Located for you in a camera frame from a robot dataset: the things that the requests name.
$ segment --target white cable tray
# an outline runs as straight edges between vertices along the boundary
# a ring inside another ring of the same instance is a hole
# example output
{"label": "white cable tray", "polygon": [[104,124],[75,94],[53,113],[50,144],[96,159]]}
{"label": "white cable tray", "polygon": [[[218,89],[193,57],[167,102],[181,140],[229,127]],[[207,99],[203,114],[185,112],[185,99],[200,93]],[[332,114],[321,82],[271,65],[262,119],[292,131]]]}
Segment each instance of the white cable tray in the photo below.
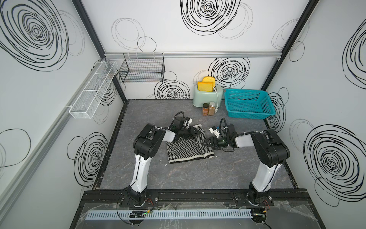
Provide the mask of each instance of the white cable tray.
{"label": "white cable tray", "polygon": [[144,218],[131,217],[133,210],[92,210],[86,220],[101,219],[243,219],[253,218],[250,209],[187,209],[187,210],[154,210]]}
{"label": "white cable tray", "polygon": [[116,61],[103,61],[72,105],[69,113],[74,118],[92,118],[117,70]]}

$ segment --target mint green toaster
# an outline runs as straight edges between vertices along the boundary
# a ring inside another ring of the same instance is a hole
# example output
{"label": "mint green toaster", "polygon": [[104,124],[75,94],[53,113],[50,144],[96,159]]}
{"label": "mint green toaster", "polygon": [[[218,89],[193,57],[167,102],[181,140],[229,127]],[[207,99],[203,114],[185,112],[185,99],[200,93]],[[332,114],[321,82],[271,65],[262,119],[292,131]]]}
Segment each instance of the mint green toaster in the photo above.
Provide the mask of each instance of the mint green toaster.
{"label": "mint green toaster", "polygon": [[[219,105],[217,107],[220,107],[221,100],[223,98],[223,88],[216,84],[215,86],[217,94],[219,96]],[[195,107],[202,107],[204,103],[210,103],[215,102],[217,103],[217,95],[215,90],[213,92],[202,92],[198,90],[198,86],[194,85],[193,89],[193,105]]]}

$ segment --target white power cord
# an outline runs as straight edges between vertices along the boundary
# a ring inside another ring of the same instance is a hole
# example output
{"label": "white power cord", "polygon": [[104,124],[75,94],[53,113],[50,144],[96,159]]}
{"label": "white power cord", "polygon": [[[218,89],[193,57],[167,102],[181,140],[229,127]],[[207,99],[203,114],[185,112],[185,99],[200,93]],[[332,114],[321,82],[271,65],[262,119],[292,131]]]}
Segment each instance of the white power cord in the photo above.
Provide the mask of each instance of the white power cord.
{"label": "white power cord", "polygon": [[217,91],[216,91],[216,88],[214,87],[214,86],[212,86],[212,88],[215,90],[215,92],[216,92],[216,96],[217,96],[217,103],[216,103],[216,108],[215,108],[215,113],[217,112],[217,110],[219,109],[219,95],[218,95],[218,93],[217,93]]}

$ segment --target spice jar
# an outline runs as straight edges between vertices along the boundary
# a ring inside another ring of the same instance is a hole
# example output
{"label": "spice jar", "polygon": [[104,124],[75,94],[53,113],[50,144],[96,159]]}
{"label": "spice jar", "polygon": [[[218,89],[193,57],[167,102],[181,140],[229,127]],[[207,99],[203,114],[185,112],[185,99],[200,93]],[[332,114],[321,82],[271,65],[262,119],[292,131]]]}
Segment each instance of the spice jar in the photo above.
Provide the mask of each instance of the spice jar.
{"label": "spice jar", "polygon": [[214,115],[215,114],[215,102],[210,102],[210,105],[208,107],[208,115]]}
{"label": "spice jar", "polygon": [[208,115],[208,103],[204,103],[202,106],[202,115]]}

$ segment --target wire basket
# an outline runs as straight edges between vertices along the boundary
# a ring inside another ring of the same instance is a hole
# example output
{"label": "wire basket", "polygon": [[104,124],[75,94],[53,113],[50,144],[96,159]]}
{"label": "wire basket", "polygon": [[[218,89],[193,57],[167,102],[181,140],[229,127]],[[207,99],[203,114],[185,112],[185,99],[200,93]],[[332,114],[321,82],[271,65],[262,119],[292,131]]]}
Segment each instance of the wire basket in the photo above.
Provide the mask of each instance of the wire basket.
{"label": "wire basket", "polygon": [[115,61],[103,61],[72,105],[69,113],[74,118],[92,118],[117,70],[118,66]]}
{"label": "wire basket", "polygon": [[123,83],[158,83],[164,79],[163,53],[124,53],[119,69]]}

